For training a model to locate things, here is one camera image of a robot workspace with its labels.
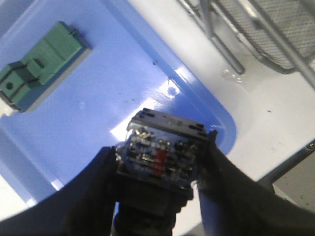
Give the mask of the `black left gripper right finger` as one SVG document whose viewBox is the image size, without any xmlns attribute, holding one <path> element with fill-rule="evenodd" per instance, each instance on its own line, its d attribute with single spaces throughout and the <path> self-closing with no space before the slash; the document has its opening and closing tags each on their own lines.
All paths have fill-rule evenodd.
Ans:
<svg viewBox="0 0 315 236">
<path fill-rule="evenodd" d="M 313 236 L 315 215 L 270 193 L 217 147 L 217 131 L 203 132 L 198 190 L 208 236 Z"/>
</svg>

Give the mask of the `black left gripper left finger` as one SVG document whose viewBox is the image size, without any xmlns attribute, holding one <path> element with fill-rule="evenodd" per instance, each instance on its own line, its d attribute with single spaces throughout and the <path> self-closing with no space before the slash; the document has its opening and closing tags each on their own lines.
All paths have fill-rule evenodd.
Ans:
<svg viewBox="0 0 315 236">
<path fill-rule="evenodd" d="M 2 236 L 109 236 L 115 207 L 114 147 L 103 147 L 70 183 L 0 223 Z"/>
</svg>

